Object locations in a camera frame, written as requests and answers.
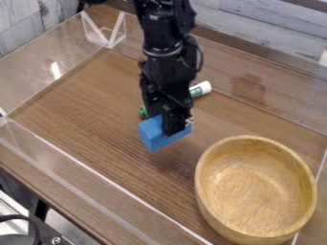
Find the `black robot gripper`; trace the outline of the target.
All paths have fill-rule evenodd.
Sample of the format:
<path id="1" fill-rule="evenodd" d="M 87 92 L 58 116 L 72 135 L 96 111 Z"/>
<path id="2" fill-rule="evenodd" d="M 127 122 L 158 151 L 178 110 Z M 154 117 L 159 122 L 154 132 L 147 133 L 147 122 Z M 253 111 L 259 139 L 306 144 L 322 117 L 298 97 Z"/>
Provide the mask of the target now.
<path id="1" fill-rule="evenodd" d="M 190 85 L 198 74 L 198 54 L 144 54 L 139 62 L 143 104 L 150 118 L 163 114 L 163 133 L 172 136 L 186 129 L 192 116 Z"/>

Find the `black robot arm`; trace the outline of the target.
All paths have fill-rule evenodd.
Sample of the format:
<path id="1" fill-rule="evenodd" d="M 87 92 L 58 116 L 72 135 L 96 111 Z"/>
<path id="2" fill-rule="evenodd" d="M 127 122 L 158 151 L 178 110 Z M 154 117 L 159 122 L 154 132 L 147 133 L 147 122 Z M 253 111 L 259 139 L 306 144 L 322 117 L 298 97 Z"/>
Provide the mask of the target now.
<path id="1" fill-rule="evenodd" d="M 191 35 L 196 12 L 190 0 L 134 0 L 143 30 L 140 90 L 148 117 L 163 117 L 166 136 L 192 120 L 190 86 L 203 67 L 203 51 Z"/>

